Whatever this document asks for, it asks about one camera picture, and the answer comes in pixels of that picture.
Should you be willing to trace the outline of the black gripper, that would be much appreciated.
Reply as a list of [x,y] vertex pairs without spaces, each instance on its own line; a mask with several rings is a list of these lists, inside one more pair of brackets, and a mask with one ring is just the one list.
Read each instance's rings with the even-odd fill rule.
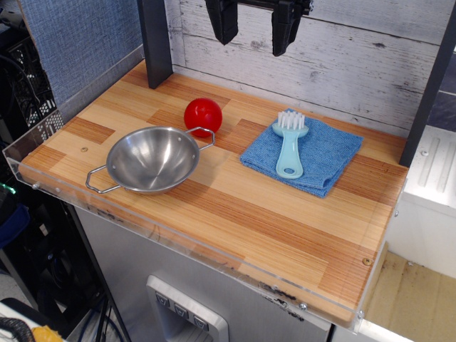
[[272,43],[273,55],[286,53],[293,43],[302,15],[309,15],[314,9],[313,0],[206,0],[207,12],[215,37],[227,45],[238,34],[238,2],[263,9],[273,9]]

